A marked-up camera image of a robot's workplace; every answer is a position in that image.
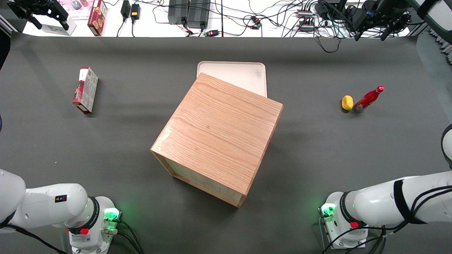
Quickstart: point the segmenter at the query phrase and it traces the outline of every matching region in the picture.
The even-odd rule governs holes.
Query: white box
[[[48,24],[42,24],[42,28],[41,30],[46,32],[46,33],[56,33],[59,35],[67,35],[70,36],[72,34],[72,32],[75,30],[75,28],[77,27],[77,25],[75,24],[75,22],[72,20],[71,17],[67,17],[67,21],[66,23],[69,25],[69,29],[66,31],[64,30],[64,28],[61,26],[60,22],[58,22],[56,19],[52,19],[49,18],[50,20],[46,20],[45,22]]]

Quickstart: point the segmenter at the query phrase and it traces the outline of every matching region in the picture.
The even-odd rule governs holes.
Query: power supply
[[[210,0],[191,0],[188,9],[188,27],[207,29],[209,10]]]
[[[169,0],[168,23],[185,25],[188,17],[189,0]]]

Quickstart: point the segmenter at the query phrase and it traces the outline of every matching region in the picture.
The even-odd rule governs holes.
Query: cardboard box
[[[283,110],[201,73],[151,152],[174,177],[240,207]]]
[[[105,18],[107,17],[107,7],[104,1],[94,0],[93,8],[88,19],[88,27],[93,32],[94,36],[101,36],[105,25]]]
[[[79,85],[75,90],[72,103],[85,114],[93,111],[98,80],[91,68],[80,68]]]

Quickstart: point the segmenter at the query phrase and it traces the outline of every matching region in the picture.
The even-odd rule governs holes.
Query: wooden box
[[[151,152],[172,176],[240,207],[282,110],[279,102],[201,73]]]

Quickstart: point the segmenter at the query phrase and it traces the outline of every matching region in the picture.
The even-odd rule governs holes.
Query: gray table mat
[[[322,43],[331,50],[337,40]],[[149,152],[200,61],[265,64],[268,97],[285,106],[239,209],[172,178]],[[71,104],[82,66],[100,78],[91,115]],[[364,113],[341,111],[344,95],[357,101],[378,85],[386,91]],[[28,188],[80,183],[111,198],[153,254],[317,254],[316,209],[330,193],[449,170],[440,149],[448,120],[415,38],[343,40],[327,54],[307,38],[16,33],[0,72],[0,113],[1,168]],[[450,253],[451,229],[409,225],[384,253]],[[32,232],[61,246],[51,226]],[[52,252],[19,234],[0,235],[0,245],[2,253]],[[116,237],[110,253],[134,251]]]

